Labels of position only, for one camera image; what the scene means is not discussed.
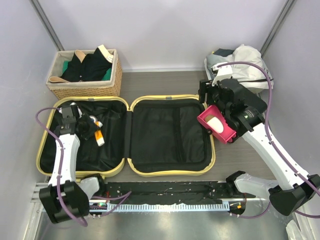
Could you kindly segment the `orange and white tube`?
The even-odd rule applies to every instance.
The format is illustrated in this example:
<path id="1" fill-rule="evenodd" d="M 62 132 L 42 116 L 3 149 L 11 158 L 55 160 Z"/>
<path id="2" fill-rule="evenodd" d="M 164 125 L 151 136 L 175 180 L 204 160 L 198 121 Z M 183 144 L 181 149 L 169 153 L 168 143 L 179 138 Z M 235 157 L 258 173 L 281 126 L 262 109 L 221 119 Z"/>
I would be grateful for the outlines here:
<path id="1" fill-rule="evenodd" d="M 95 140 L 97 145 L 101 147 L 105 144 L 104 137 L 101 131 L 101 127 L 103 126 L 103 124 L 100 121 L 97 121 L 95 124 L 98 126 L 98 130 L 94 133 Z"/>

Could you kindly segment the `grey garment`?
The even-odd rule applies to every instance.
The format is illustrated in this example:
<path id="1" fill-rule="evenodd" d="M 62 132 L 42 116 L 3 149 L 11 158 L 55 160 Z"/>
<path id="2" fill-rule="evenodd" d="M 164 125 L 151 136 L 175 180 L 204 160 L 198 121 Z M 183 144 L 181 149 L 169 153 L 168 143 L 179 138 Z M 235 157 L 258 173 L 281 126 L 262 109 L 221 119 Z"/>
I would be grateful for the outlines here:
<path id="1" fill-rule="evenodd" d="M 216 76 L 212 71 L 212 66 L 230 62 L 248 62 L 259 66 L 269 76 L 271 85 L 274 85 L 274 78 L 262 59 L 261 53 L 254 47 L 244 44 L 235 50 L 219 48 L 207 55 L 204 60 L 204 67 L 208 79 L 212 80 Z M 265 75 L 259 69 L 246 64 L 234 64 L 230 67 L 232 68 L 232 77 L 251 92 L 257 94 L 269 88 Z"/>

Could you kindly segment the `black and pink drawer box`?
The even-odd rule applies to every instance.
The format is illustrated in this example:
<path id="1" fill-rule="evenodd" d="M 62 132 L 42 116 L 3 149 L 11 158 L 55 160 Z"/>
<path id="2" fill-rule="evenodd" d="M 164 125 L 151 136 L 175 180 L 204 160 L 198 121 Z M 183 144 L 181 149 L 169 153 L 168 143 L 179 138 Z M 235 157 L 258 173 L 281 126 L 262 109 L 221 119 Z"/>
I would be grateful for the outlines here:
<path id="1" fill-rule="evenodd" d="M 207 103 L 207 99 L 208 94 L 206 94 L 204 102 L 207 108 L 197 116 L 197 120 L 210 135 L 213 135 L 223 144 L 233 143 L 246 132 L 253 131 L 258 124 L 265 122 L 263 113 L 267 110 L 267 104 L 247 88 L 245 94 L 246 109 L 240 113 L 222 115 L 215 105 Z M 224 126 L 222 133 L 216 133 L 208 126 L 205 119 L 209 116 L 217 117 L 222 122 Z"/>

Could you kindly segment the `yellow hard-shell suitcase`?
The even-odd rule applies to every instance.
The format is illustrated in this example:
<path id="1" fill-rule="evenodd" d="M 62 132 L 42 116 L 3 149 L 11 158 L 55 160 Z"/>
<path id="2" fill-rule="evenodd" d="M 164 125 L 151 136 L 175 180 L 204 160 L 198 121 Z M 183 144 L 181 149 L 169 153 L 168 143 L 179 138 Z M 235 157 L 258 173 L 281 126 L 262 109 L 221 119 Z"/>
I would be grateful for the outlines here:
<path id="1" fill-rule="evenodd" d="M 198 176 L 216 160 L 213 137 L 198 122 L 206 109 L 197 95 L 142 96 L 128 104 L 116 96 L 74 96 L 55 107 L 71 103 L 102 123 L 104 144 L 94 137 L 81 139 L 76 176 L 117 175 L 128 164 L 143 177 Z"/>

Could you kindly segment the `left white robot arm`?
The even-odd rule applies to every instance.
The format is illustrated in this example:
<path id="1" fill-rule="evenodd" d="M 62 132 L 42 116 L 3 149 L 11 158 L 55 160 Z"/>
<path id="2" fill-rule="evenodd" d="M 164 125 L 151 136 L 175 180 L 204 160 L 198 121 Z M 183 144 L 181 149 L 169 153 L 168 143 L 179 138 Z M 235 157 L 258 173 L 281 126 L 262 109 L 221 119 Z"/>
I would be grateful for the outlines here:
<path id="1" fill-rule="evenodd" d="M 51 178 L 48 186 L 39 191 L 39 199 L 53 224 L 74 220 L 87 227 L 90 199 L 102 199 L 107 188 L 98 173 L 76 182 L 77 154 L 80 139 L 89 139 L 100 128 L 74 102 L 57 107 L 56 111 L 62 115 L 61 124 L 55 131 L 44 127 L 55 139 L 56 153 Z"/>

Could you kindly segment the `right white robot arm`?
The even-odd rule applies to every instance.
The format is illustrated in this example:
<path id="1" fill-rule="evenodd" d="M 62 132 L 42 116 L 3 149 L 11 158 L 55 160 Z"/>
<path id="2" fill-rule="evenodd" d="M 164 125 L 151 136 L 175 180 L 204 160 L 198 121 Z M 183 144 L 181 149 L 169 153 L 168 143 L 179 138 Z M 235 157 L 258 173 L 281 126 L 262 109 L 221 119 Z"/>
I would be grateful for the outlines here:
<path id="1" fill-rule="evenodd" d="M 226 178 L 226 193 L 233 198 L 242 193 L 269 200 L 282 215 L 289 216 L 320 193 L 320 177 L 310 175 L 285 151 L 267 122 L 268 105 L 236 79 L 199 82 L 199 102 L 207 109 L 197 120 L 221 143 L 243 138 L 273 173 L 275 180 L 253 177 L 237 171 Z"/>

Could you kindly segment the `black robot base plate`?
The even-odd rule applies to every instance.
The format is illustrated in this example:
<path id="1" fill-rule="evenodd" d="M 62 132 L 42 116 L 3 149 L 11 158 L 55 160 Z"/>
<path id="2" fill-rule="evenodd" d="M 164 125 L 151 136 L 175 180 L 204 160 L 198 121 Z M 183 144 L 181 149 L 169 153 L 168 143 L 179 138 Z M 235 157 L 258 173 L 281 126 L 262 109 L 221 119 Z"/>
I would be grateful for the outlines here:
<path id="1" fill-rule="evenodd" d="M 221 199 L 254 198 L 249 193 L 232 192 L 218 181 L 107 182 L 95 195 L 116 198 L 131 192 L 125 204 L 173 205 L 216 204 Z"/>

